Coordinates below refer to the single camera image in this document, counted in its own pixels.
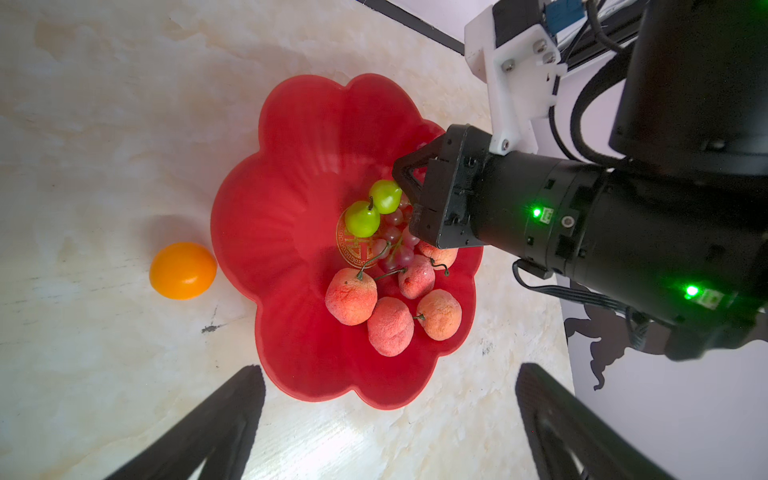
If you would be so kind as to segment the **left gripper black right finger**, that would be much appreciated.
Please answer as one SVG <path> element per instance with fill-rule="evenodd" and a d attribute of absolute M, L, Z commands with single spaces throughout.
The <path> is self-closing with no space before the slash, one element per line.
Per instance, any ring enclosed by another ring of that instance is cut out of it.
<path fill-rule="evenodd" d="M 669 479 L 541 366 L 521 365 L 515 393 L 541 479 Z"/>

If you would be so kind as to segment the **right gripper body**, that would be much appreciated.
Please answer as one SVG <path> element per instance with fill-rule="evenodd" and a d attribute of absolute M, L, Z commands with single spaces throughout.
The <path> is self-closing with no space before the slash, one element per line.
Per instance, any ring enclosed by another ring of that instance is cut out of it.
<path fill-rule="evenodd" d="M 520 151 L 490 152 L 490 135 L 452 125 L 442 141 L 444 177 L 407 190 L 412 233 L 440 249 L 494 246 L 563 276 L 576 270 L 603 168 Z"/>

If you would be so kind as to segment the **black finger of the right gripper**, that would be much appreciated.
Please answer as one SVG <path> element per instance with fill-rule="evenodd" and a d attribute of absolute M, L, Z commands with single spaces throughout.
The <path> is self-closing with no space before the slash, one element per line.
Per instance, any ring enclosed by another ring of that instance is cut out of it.
<path fill-rule="evenodd" d="M 403 190 L 435 189 L 444 177 L 442 141 L 429 144 L 395 161 L 392 176 Z"/>

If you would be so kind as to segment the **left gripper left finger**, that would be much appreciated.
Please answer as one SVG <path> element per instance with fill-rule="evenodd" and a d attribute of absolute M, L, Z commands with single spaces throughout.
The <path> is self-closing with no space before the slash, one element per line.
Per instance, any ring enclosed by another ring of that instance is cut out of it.
<path fill-rule="evenodd" d="M 246 366 L 111 479 L 240 479 L 266 398 L 260 366 Z"/>

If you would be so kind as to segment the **green apple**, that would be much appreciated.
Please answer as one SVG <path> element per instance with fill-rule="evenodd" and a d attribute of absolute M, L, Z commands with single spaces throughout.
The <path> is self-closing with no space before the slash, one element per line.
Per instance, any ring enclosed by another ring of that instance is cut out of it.
<path fill-rule="evenodd" d="M 381 215 L 389 215 L 399 208 L 402 189 L 394 180 L 378 180 L 369 189 L 369 197 Z"/>

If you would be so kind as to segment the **green pear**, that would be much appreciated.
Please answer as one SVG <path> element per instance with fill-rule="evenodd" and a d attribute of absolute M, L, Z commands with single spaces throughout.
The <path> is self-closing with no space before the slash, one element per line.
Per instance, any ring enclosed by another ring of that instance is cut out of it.
<path fill-rule="evenodd" d="M 344 212 L 346 230 L 357 238 L 372 237 L 380 227 L 380 213 L 371 199 L 357 201 Z"/>

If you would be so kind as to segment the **purple grape bunch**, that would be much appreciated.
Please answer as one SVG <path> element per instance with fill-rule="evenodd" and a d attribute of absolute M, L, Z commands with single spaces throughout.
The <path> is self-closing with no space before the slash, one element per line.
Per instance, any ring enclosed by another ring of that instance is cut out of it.
<path fill-rule="evenodd" d="M 382 216 L 372 255 L 378 257 L 378 264 L 386 273 L 409 267 L 415 260 L 418 239 L 408 230 L 411 213 L 411 202 L 403 194 L 396 210 Z"/>

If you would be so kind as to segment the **peach with stem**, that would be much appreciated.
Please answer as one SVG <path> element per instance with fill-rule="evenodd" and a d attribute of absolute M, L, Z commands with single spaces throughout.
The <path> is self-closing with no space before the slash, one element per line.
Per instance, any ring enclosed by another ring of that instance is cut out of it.
<path fill-rule="evenodd" d="M 332 278 L 325 306 L 340 323 L 355 326 L 367 321 L 378 302 L 377 285 L 367 273 L 343 268 Z"/>

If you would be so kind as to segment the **red flower fruit bowl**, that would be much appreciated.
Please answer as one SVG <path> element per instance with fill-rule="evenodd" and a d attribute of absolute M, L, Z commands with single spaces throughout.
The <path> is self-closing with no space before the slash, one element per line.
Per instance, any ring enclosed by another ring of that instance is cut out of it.
<path fill-rule="evenodd" d="M 468 337 L 476 310 L 481 248 L 459 252 L 436 285 L 460 303 L 457 333 L 445 341 L 417 328 L 398 356 L 380 355 L 364 325 L 346 326 L 327 310 L 334 274 L 359 259 L 366 244 L 344 230 L 343 213 L 394 162 L 442 134 L 394 81 L 373 73 L 347 84 L 301 75 L 267 97 L 257 153 L 240 162 L 216 195 L 210 231 L 219 265 L 257 305 L 260 364 L 284 393 L 320 402 L 348 392 L 394 410 L 428 384 L 438 360 Z"/>

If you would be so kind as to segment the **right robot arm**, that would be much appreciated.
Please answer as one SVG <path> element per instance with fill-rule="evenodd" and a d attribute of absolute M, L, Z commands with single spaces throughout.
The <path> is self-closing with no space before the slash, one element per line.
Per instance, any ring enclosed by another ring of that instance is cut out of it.
<path fill-rule="evenodd" d="M 624 316 L 667 358 L 736 349 L 767 303 L 767 5 L 650 1 L 633 41 L 593 1 L 500 1 L 465 29 L 492 129 L 398 159 L 411 228 L 492 245 L 542 294 Z"/>

